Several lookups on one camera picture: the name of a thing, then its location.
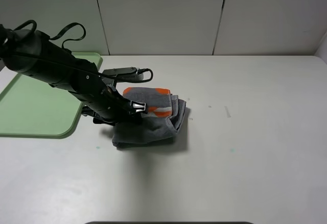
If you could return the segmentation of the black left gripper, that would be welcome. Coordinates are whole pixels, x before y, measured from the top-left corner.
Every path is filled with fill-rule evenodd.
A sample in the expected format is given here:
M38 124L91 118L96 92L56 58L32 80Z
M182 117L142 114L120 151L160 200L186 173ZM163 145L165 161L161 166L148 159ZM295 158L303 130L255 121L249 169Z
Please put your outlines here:
M122 121L140 124L142 115L148 113L147 104L142 102L128 101L123 109L98 75L75 71L70 78L70 85L70 93L86 105L81 115L92 117L96 125L115 126Z

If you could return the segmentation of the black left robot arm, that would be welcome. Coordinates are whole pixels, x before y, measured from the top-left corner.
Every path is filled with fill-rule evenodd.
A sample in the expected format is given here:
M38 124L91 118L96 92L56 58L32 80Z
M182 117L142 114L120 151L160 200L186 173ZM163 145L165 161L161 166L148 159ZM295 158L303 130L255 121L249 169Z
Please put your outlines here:
M34 20L13 30L1 27L1 59L16 73L68 91L83 103L82 115L91 116L95 124L140 123L141 114L148 112L146 103L124 98L116 85L144 83L143 73L151 70L130 67L99 72L94 63L53 43L75 26L77 22L68 24L54 37L38 31Z

